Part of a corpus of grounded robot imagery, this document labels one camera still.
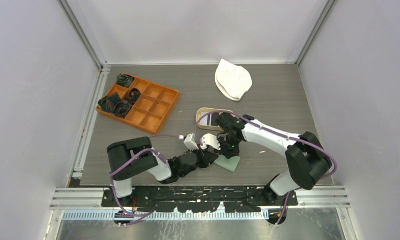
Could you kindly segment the green card holder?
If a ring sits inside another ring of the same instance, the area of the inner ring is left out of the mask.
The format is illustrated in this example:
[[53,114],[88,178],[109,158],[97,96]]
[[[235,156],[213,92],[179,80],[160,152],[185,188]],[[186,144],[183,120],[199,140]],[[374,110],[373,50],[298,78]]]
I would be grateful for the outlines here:
[[233,156],[231,158],[227,158],[224,155],[219,155],[219,157],[214,161],[214,163],[233,173],[235,172],[239,161],[240,161],[239,156]]

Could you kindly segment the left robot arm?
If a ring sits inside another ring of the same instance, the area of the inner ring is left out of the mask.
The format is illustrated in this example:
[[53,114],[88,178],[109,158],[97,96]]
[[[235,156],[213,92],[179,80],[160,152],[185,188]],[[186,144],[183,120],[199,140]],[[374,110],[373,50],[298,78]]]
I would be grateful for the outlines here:
[[132,177],[148,172],[159,183],[170,184],[197,168],[208,167],[218,158],[218,154],[196,144],[193,133],[174,135],[184,141],[188,150],[179,156],[165,158],[152,146],[153,137],[156,135],[119,141],[107,147],[114,200],[123,207],[130,205],[134,198]]

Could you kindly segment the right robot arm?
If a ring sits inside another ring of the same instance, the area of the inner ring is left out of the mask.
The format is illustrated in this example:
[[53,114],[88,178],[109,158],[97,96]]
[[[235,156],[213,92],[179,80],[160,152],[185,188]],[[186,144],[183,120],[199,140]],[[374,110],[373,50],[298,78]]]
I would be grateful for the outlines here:
[[235,117],[221,113],[216,124],[225,132],[219,138],[220,152],[227,158],[239,154],[239,144],[249,142],[266,147],[286,158],[288,171],[276,175],[266,185],[265,198],[280,204],[285,194],[296,189],[312,189],[335,165],[315,134],[289,133],[263,124],[249,115]]

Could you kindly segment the white folded cloth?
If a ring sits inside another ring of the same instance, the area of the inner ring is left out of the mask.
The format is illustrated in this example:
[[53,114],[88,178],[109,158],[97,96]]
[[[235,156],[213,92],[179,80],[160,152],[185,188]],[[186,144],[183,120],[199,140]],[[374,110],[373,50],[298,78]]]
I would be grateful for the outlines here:
[[221,59],[215,71],[215,84],[224,96],[239,101],[252,87],[252,78],[247,69]]

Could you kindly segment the orange compartment tray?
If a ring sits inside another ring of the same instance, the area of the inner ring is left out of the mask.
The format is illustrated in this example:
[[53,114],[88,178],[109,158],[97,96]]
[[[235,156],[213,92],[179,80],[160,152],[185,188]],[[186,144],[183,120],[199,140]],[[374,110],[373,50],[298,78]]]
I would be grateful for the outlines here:
[[100,110],[98,104],[96,106],[96,111],[101,115],[137,128],[146,133],[152,135],[158,134],[178,102],[180,92],[160,83],[135,75],[131,76],[135,77],[135,80],[128,88],[117,85],[115,82],[104,95],[108,96],[113,93],[118,93],[119,97],[124,100],[124,95],[127,91],[132,88],[137,88],[141,92],[141,95],[136,102],[130,102],[132,108],[129,113],[124,118],[116,117],[108,112]]

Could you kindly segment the dark rolled sock middle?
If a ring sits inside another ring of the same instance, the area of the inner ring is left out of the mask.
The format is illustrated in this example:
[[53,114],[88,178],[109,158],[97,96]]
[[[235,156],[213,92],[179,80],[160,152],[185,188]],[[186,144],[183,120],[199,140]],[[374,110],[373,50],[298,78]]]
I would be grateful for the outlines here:
[[141,92],[137,88],[132,88],[131,90],[127,91],[124,95],[124,100],[134,103],[140,97]]

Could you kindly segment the dark rolled sock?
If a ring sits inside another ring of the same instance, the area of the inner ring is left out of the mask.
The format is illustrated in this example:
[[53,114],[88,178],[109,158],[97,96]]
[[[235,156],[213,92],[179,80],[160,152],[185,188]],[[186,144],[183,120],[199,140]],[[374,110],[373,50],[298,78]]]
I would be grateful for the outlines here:
[[131,90],[127,91],[124,95],[124,100],[134,103],[140,97],[141,92],[137,88],[132,88]]
[[120,73],[116,77],[116,84],[120,85],[122,87],[128,88],[134,80],[135,80],[135,77],[133,77],[129,74]]

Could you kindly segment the dark rolled socks large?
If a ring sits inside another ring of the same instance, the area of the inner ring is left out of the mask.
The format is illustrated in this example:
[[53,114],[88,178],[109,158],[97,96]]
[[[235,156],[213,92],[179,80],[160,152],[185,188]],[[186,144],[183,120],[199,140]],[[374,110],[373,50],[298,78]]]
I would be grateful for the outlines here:
[[121,99],[117,92],[102,97],[97,104],[100,110],[119,118],[124,118],[132,108],[131,103]]

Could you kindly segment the dark rolled sock top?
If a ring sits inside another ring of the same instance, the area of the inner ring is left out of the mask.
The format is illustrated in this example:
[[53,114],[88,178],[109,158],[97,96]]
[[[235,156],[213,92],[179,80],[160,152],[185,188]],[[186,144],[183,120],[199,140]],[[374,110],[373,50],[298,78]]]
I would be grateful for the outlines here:
[[129,74],[120,73],[116,77],[116,84],[120,85],[122,87],[128,88],[134,80],[135,80],[135,77],[133,77]]

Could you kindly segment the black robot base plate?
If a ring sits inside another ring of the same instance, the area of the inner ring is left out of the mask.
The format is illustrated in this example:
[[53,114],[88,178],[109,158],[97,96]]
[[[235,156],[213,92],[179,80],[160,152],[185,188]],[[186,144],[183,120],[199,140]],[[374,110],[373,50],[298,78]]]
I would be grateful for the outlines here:
[[260,185],[232,186],[135,186],[131,195],[119,200],[129,210],[139,212],[185,213],[215,212],[223,204],[226,213],[258,212],[261,207],[280,208],[283,204],[298,204],[293,192],[288,197],[271,197],[267,188]]

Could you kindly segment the perforated metal rail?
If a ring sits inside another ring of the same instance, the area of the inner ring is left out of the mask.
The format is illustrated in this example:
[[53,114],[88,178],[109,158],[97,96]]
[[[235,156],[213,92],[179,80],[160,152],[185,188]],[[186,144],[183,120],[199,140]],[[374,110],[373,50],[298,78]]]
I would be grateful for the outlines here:
[[[108,210],[66,210],[63,220],[73,221],[111,221],[117,220],[118,211]],[[269,217],[267,211],[259,212],[225,212],[219,209],[215,212],[154,212],[147,216],[146,220],[262,220]]]

